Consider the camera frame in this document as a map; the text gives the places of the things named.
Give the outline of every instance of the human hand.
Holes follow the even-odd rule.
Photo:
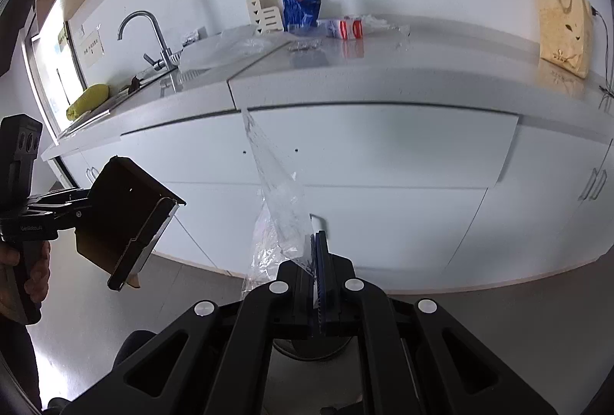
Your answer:
[[[51,244],[43,242],[41,259],[39,259],[30,270],[30,280],[24,283],[24,290],[34,303],[40,303],[47,297],[49,291],[49,255],[51,253]],[[7,266],[16,266],[19,263],[19,252],[12,249],[4,242],[0,242],[0,264]],[[10,295],[6,292],[0,292],[0,303],[11,307]]]

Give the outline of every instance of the red and white package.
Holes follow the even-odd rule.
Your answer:
[[[327,18],[319,20],[318,25],[326,26],[328,37],[345,41],[362,39],[362,20],[359,18]]]

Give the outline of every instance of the transparent plastic film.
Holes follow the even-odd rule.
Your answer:
[[[242,111],[245,133],[254,155],[262,185],[263,202],[254,226],[253,260],[248,270],[243,297],[262,283],[275,280],[284,261],[294,261],[313,275],[311,219],[305,205],[305,191],[296,171],[266,137],[246,110]]]

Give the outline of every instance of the triangular cutout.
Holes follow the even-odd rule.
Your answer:
[[[467,394],[476,394],[497,383],[497,374],[480,360],[452,330],[446,328],[441,335]]]
[[[160,396],[187,340],[185,332],[175,334],[131,370],[126,383],[154,398]]]

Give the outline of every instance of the faucet handle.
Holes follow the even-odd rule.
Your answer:
[[[162,67],[164,67],[164,62],[162,61],[162,59],[155,61],[153,58],[151,58],[148,54],[144,53],[143,54],[143,58],[149,63],[149,65],[151,65],[156,71],[160,70]]]

